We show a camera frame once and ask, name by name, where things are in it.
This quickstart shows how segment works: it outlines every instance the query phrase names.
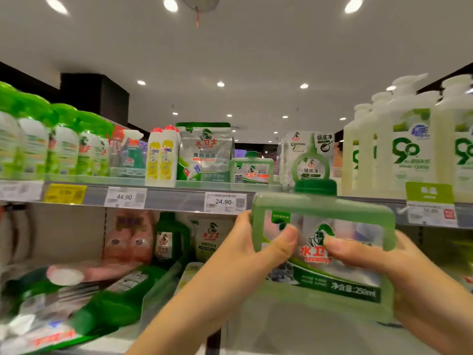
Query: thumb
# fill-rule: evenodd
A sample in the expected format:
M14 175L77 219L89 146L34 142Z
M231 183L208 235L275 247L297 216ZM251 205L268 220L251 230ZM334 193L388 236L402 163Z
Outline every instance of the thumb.
M258 263L264 268L263 271L268 273L285 262L296 248L298 237L297 229L288 224L275 240L257 253Z
M323 246L331 256L348 265L376 270L382 274L388 273L393 267L391 254L379 247L335 237L326 237Z

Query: ceiling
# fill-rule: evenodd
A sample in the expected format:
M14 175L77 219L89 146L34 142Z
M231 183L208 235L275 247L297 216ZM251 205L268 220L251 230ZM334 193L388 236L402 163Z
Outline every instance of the ceiling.
M199 28L180 0L175 14L163 0L61 1L69 16L0 0L0 61L55 87L61 72L103 73L138 127L230 121L246 143L339 131L393 79L429 72L420 88L473 54L473 0L364 0L352 14L349 0L220 0Z

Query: knight logo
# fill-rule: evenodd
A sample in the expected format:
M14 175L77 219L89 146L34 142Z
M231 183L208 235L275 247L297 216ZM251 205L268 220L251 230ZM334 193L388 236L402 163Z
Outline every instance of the knight logo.
M314 235L307 238L307 242L310 244L304 245L300 248L300 255L304 257L306 263L324 263L328 264L332 261L332 258L328 256L327 250L323 246L323 240L326 236L333 237L335 234L332 228L325 223L318 226Z
M220 237L220 233L217 230L218 227L219 226L214 222L210 223L210 227L207 228L207 232L203 234L204 239L206 241L215 242Z
M202 141L205 141L205 140L211 140L212 139L212 131L205 128L203 131L202 131L202 134L199 136L199 138L202 140Z

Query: qr code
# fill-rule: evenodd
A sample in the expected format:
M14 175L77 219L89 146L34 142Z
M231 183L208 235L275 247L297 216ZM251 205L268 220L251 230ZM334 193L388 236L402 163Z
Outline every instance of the qr code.
M236 199L236 208L245 208L245 198L237 198Z

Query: price tag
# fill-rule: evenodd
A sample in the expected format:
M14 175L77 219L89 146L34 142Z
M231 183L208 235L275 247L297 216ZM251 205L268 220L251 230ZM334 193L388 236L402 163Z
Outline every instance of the price tag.
M246 194L205 192L204 212L240 214L246 210Z
M146 188L109 187L105 207L144 209Z
M406 182L409 223L458 228L452 186Z
M0 200L12 202L39 201L44 181L0 180Z
M44 195L45 203L82 204L86 194L86 185L56 184L49 185Z

